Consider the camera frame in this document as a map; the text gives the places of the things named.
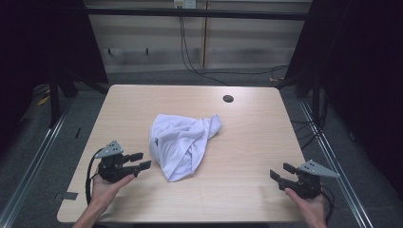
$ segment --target gray floor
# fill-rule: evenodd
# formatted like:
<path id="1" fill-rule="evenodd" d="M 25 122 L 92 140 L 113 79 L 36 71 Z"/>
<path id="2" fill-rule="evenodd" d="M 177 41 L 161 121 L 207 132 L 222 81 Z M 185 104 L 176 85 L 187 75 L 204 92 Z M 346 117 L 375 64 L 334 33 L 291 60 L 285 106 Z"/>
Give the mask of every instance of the gray floor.
<path id="1" fill-rule="evenodd" d="M 267 69 L 237 69 L 231 71 L 261 72 Z M 275 73 L 281 77 L 281 71 Z M 203 85 L 223 86 L 211 79 L 191 73 L 187 70 L 169 70 L 144 73 L 109 74 L 110 85 L 114 84 L 145 84 L 145 85 Z M 270 73 L 256 75 L 208 74 L 230 86 L 272 86 L 273 75 Z M 69 182 L 80 159 L 86 141 L 100 111 L 105 95 L 91 90 L 85 85 L 78 85 L 80 92 L 77 98 L 62 99 L 62 105 L 71 102 L 65 122 L 52 144 L 38 175 L 22 203 L 12 227 L 70 227 L 71 224 L 60 223 L 57 211 L 61 202 L 54 197 L 67 191 Z M 280 91 L 287 108 L 290 120 L 306 121 L 300 106 L 300 100 L 294 94 L 292 86 Z M 9 153 L 0 161 L 0 209 L 3 211 L 10 197 L 17 189 L 19 181 L 24 177 L 30 162 L 42 140 L 48 133 L 50 120 L 49 102 L 37 106 L 36 102 L 42 93 L 37 91 L 34 101 L 21 122 L 14 142 L 8 147 Z M 293 123 L 301 146 L 313 136 L 307 123 Z M 323 131 L 334 149 L 337 159 L 342 165 L 352 187 L 368 213 L 373 227 L 401 227 L 403 224 L 403 205 L 391 186 L 385 181 L 366 157 L 365 150 L 357 142 L 351 141 L 349 128 L 330 106 Z M 318 143 L 313 140 L 303 150 L 306 160 L 328 166 Z M 330 220 L 330 227 L 359 227 L 351 205 L 346 200 L 336 180 L 323 179 L 335 194 L 336 208 Z M 109 227 L 223 227 L 224 224 L 208 225 L 162 225 L 162 224 L 108 224 Z M 227 224 L 228 227 L 267 227 L 267 224 Z M 271 223 L 270 227 L 306 227 L 299 223 Z"/>

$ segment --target wooden table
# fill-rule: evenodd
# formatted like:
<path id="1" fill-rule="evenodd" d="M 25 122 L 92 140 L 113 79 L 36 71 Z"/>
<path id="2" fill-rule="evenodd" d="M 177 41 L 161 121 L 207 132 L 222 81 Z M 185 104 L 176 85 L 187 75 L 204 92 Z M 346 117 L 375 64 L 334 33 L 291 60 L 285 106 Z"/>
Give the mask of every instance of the wooden table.
<path id="1" fill-rule="evenodd" d="M 231 95 L 232 103 L 223 100 Z M 87 142 L 57 218 L 74 222 L 86 208 L 86 170 L 92 155 L 112 140 L 124 154 L 144 152 L 150 160 L 148 133 L 158 114 L 195 119 L 218 114 L 221 131 L 212 138 L 196 173 L 167 182 L 160 166 L 123 188 L 102 221 L 118 222 L 270 222 L 301 220 L 296 206 L 269 177 L 297 177 L 284 162 L 304 163 L 278 90 L 267 87 L 114 85 Z M 95 172 L 96 160 L 92 174 Z"/>

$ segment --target crumpled fabric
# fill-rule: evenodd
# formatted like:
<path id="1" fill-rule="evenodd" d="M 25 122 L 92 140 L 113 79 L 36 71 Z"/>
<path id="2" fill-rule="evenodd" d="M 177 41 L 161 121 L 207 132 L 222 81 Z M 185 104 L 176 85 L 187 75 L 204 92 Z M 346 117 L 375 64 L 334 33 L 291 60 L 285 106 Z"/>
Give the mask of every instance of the crumpled fabric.
<path id="1" fill-rule="evenodd" d="M 149 149 L 167 181 L 193 174 L 204 156 L 207 141 L 221 129 L 218 115 L 200 120 L 160 114 L 151 125 Z"/>

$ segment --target gray plastic part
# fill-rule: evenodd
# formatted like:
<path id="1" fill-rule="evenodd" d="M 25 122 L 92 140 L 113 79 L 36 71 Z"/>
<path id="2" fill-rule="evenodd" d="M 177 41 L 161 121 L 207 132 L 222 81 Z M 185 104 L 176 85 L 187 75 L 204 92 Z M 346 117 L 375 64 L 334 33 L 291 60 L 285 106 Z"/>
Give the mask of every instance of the gray plastic part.
<path id="1" fill-rule="evenodd" d="M 103 148 L 97 155 L 95 155 L 96 159 L 101 159 L 117 154 L 122 154 L 124 149 L 118 144 L 116 141 L 110 142 L 105 148 Z"/>
<path id="2" fill-rule="evenodd" d="M 309 173 L 309 174 L 321 176 L 321 177 L 328 177 L 328 178 L 339 178 L 340 177 L 340 175 L 338 173 L 335 173 L 334 171 L 332 171 L 312 160 L 300 165 L 297 169 L 304 171 L 305 173 Z"/>

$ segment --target hand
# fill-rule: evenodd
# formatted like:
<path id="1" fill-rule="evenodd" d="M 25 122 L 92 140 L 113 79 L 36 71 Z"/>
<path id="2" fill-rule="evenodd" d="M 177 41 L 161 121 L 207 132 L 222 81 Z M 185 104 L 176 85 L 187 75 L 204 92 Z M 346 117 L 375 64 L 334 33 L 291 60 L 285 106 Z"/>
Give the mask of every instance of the hand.
<path id="1" fill-rule="evenodd" d="M 115 199 L 119 190 L 134 179 L 130 174 L 123 179 L 111 183 L 96 175 L 92 181 L 92 197 L 89 206 L 74 224 L 74 228 L 92 227 L 98 217 L 107 209 L 107 206 Z"/>
<path id="2" fill-rule="evenodd" d="M 321 194 L 314 199 L 302 199 L 290 188 L 285 188 L 284 192 L 298 206 L 299 212 L 310 228 L 326 227 L 325 198 Z"/>

